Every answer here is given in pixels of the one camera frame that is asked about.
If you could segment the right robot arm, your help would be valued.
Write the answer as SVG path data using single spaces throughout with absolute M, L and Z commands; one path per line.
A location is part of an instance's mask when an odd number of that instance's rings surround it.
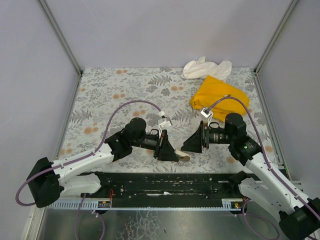
M 272 215 L 290 240 L 303 240 L 319 230 L 320 199 L 308 197 L 264 157 L 261 146 L 248 136 L 247 125 L 240 114 L 228 114 L 224 128 L 213 128 L 201 122 L 181 150 L 202 153 L 211 144 L 227 144 L 232 157 L 259 178 L 262 186 L 240 171 L 231 181 L 241 195 Z

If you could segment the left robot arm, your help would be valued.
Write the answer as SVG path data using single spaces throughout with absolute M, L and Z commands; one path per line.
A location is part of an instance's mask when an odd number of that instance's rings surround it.
M 179 161 L 169 142 L 167 128 L 171 125 L 168 117 L 162 117 L 156 133 L 147 133 L 145 120 L 136 117 L 97 148 L 60 160 L 39 159 L 27 177 L 35 205 L 43 208 L 62 196 L 96 193 L 102 187 L 101 180 L 94 173 L 83 173 L 129 156 L 134 147 L 152 150 L 158 161 Z

